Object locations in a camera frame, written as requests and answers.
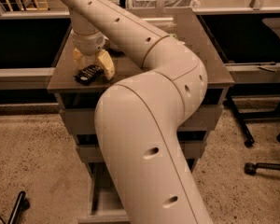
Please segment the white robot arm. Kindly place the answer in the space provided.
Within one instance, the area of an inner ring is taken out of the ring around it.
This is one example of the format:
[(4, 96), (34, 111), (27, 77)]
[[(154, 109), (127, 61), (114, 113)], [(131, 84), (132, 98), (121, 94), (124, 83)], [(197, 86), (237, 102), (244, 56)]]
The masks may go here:
[(142, 73), (108, 88), (94, 126), (131, 224), (213, 224), (177, 139), (207, 90), (203, 62), (182, 42), (108, 0), (61, 0), (75, 32), (92, 24)]

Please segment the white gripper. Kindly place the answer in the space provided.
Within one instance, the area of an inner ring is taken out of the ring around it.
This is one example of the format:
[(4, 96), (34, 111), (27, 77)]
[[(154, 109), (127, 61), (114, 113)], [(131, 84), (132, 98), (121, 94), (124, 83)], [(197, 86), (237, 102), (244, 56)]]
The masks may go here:
[(85, 55), (92, 56), (97, 52), (95, 64), (102, 68), (106, 78), (111, 80), (115, 75), (115, 66), (109, 53), (105, 49), (101, 49), (105, 45), (104, 35), (101, 32), (92, 35), (79, 35), (72, 31), (71, 36), (75, 46), (73, 55), (77, 68), (79, 70), (85, 69), (87, 67)]

